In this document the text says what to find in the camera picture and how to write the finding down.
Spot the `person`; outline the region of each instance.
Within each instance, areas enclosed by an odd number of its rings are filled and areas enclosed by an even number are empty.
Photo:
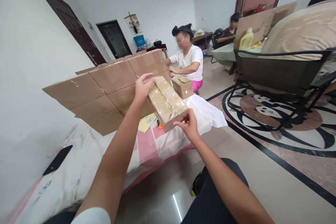
[[[165,59],[164,62],[166,65],[178,63],[179,69],[170,66],[169,71],[174,74],[181,74],[191,80],[195,93],[203,85],[203,52],[199,47],[192,44],[194,35],[190,28],[191,24],[180,28],[174,27],[172,34],[176,37],[181,50]]]
[[[147,73],[136,81],[135,98],[108,146],[72,224],[115,222],[138,131],[141,107],[154,83],[152,76],[152,73]],[[192,109],[184,122],[174,122],[174,125],[181,127],[194,144],[209,173],[182,223],[274,223],[248,188],[238,165],[232,160],[220,159],[201,139]]]
[[[219,39],[217,40],[217,43],[222,42],[226,42],[226,44],[233,43],[233,39],[236,37],[239,19],[240,14],[238,12],[236,12],[230,17],[230,26],[222,32]]]

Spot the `wooden door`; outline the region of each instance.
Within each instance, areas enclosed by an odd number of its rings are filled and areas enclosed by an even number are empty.
[[[117,20],[97,24],[115,58],[132,54]]]
[[[78,18],[63,0],[46,0],[77,43],[84,50],[94,65],[106,63],[105,59],[91,40],[90,36],[79,22]]]

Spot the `pink pants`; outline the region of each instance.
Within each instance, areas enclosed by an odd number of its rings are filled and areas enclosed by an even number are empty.
[[[196,81],[196,80],[192,80],[192,86],[194,88],[194,93],[201,88],[201,86],[203,85],[203,80],[200,81]]]

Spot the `detergent bottle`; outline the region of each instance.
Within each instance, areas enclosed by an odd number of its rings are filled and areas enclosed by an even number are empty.
[[[253,32],[252,27],[250,27],[246,34],[241,38],[239,50],[246,51],[251,48],[252,46],[252,40],[253,40]]]

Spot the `hand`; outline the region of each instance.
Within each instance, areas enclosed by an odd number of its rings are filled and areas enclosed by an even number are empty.
[[[185,117],[184,123],[175,121],[173,122],[173,125],[180,126],[181,129],[184,131],[184,133],[187,135],[190,142],[193,142],[194,140],[201,138],[197,130],[197,119],[193,109],[189,109],[189,113]]]
[[[146,97],[149,93],[149,90],[152,84],[155,82],[155,78],[150,78],[153,73],[145,73],[137,79],[135,82],[135,97],[134,101],[140,102],[143,104],[146,100]]]
[[[174,74],[178,74],[178,70],[175,67],[170,66],[169,71],[173,72]]]

